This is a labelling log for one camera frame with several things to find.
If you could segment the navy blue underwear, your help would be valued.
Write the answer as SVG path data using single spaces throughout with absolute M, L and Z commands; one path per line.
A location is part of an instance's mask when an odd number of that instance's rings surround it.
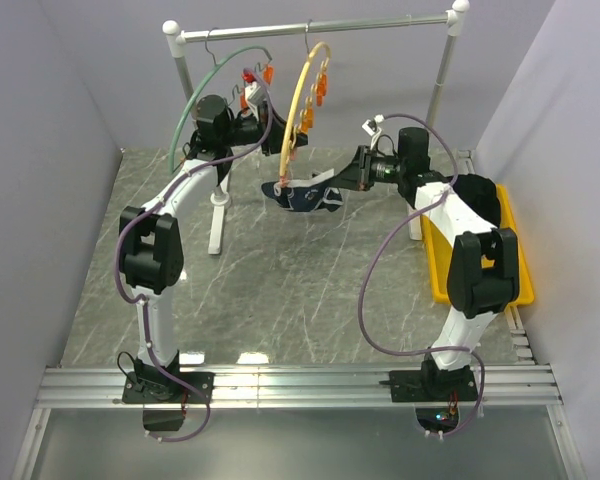
M 330 188 L 329 180 L 335 175 L 333 169 L 324 172 L 314 171 L 309 179 L 290 180 L 288 194 L 275 197 L 273 183 L 261 185 L 262 193 L 273 200 L 283 210 L 294 213 L 311 213 L 318 210 L 335 212 L 343 206 L 343 196 L 339 189 Z

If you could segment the yellow clip hanger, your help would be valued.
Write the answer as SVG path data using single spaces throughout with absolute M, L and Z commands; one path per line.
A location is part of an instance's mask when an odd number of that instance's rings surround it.
M 279 159 L 278 180 L 284 178 L 289 181 L 289 164 L 294 158 L 296 149 L 299 147 L 299 136 L 301 134 L 308 134 L 309 130 L 314 126 L 314 109 L 323 105 L 324 98 L 328 92 L 328 69 L 332 52 L 330 46 L 324 41 L 319 41 L 312 48 L 309 48 L 308 34 L 311 23 L 312 21 L 308 20 L 304 29 L 307 55 L 289 107 L 285 138 L 282 140 Z M 305 84 L 319 53 L 323 53 L 324 58 L 316 72 L 315 80 L 309 87 L 308 94 L 304 98 L 304 101 L 301 101 Z

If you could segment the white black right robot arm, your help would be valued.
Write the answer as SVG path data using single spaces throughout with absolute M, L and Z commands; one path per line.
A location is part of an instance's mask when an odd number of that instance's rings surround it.
M 451 307 L 443 329 L 427 349 L 420 387 L 440 400 L 469 386 L 474 349 L 491 321 L 519 295 L 518 239 L 476 213 L 455 191 L 457 175 L 431 169 L 430 131 L 408 127 L 399 132 L 398 151 L 378 153 L 374 145 L 357 148 L 351 163 L 332 186 L 367 191 L 376 183 L 395 184 L 413 208 L 410 220 L 426 216 L 452 248 L 447 275 Z

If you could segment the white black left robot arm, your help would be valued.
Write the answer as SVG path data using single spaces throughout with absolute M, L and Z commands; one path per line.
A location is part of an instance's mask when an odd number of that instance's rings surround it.
M 287 123 L 266 90 L 252 89 L 239 112 L 218 95 L 194 100 L 185 109 L 196 127 L 175 177 L 141 207 L 119 218 L 115 250 L 116 286 L 138 312 L 139 348 L 127 384 L 157 402 L 194 390 L 180 370 L 173 326 L 173 288 L 184 268 L 180 220 L 205 197 L 224 200 L 221 186 L 238 156 L 234 150 L 282 150 Z

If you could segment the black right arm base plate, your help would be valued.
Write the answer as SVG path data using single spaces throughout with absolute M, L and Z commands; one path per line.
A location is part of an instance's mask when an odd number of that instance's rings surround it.
M 455 371 L 427 373 L 424 370 L 392 370 L 380 384 L 390 389 L 394 403 L 447 402 L 456 394 L 458 401 L 475 401 L 478 388 L 473 372 L 466 367 Z

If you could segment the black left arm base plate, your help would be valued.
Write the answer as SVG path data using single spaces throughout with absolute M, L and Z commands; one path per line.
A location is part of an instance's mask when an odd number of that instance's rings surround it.
M 149 432 L 177 432 L 184 424 L 186 406 L 209 403 L 215 374 L 203 372 L 176 373 L 181 381 L 199 391 L 193 393 L 180 383 L 159 372 L 129 374 L 122 394 L 122 404 L 141 406 L 143 426 Z

